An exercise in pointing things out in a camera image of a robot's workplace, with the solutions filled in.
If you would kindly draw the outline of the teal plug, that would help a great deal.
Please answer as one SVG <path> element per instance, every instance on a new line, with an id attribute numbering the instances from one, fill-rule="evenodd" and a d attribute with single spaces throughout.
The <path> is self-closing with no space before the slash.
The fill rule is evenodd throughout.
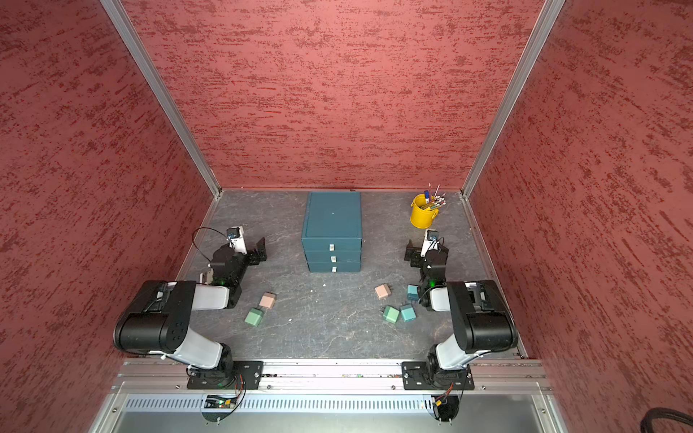
<path id="1" fill-rule="evenodd" d="M 408 285 L 407 286 L 407 299 L 408 301 L 411 302 L 418 302 L 420 299 L 420 287 L 417 285 Z"/>
<path id="2" fill-rule="evenodd" d="M 410 322 L 417 319 L 415 308 L 411 304 L 402 305 L 402 307 L 400 308 L 400 315 L 402 321 L 404 322 Z"/>

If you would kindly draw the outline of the pink plug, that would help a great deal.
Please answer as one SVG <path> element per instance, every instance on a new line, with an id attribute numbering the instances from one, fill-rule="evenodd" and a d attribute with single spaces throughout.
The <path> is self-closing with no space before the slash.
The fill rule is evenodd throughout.
<path id="1" fill-rule="evenodd" d="M 392 291 L 388 284 L 381 284 L 375 287 L 375 294 L 378 299 L 386 299 L 392 295 Z"/>
<path id="2" fill-rule="evenodd" d="M 276 303 L 276 295 L 272 292 L 265 292 L 259 302 L 259 306 L 266 310 L 271 310 Z"/>

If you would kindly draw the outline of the teal drawer cabinet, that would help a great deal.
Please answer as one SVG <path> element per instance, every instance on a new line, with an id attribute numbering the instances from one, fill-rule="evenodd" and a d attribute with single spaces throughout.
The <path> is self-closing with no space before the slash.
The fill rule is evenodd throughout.
<path id="1" fill-rule="evenodd" d="M 310 272 L 360 272 L 363 252 L 361 194 L 309 194 L 301 245 Z"/>

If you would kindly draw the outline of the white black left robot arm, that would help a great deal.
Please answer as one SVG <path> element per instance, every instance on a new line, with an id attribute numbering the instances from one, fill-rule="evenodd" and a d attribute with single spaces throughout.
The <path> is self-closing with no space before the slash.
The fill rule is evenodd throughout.
<path id="1" fill-rule="evenodd" d="M 120 316 L 114 346 L 130 355 L 160 355 L 187 366 L 190 390 L 256 390 L 261 361 L 234 361 L 230 347 L 191 328 L 195 311 L 232 310 L 250 266 L 267 260 L 265 239 L 246 252 L 238 241 L 222 245 L 209 264 L 210 283 L 146 281 Z"/>

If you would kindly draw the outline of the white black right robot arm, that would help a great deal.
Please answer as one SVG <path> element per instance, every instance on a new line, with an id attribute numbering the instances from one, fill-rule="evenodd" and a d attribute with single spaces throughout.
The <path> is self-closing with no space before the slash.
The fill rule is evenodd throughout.
<path id="1" fill-rule="evenodd" d="M 495 281 L 449 281 L 449 249 L 406 246 L 404 260 L 420 270 L 417 301 L 429 311 L 449 313 L 452 334 L 431 347 L 423 362 L 404 362 L 407 390 L 463 390 L 476 359 L 517 346 L 519 335 Z"/>

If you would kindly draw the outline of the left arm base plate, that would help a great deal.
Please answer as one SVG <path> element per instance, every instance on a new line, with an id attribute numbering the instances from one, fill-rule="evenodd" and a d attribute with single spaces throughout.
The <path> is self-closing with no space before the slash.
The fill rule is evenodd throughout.
<path id="1" fill-rule="evenodd" d="M 228 371 L 220 369 L 188 370 L 188 390 L 223 391 L 243 388 L 255 391 L 263 375 L 265 363 L 262 361 L 235 361 Z"/>

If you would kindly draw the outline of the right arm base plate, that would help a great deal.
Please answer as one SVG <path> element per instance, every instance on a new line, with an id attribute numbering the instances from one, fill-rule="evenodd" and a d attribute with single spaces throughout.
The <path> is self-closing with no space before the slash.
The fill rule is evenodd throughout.
<path id="1" fill-rule="evenodd" d="M 442 370 L 426 362 L 402 362 L 402 383 L 407 391 L 472 391 L 475 383 L 471 371 Z"/>

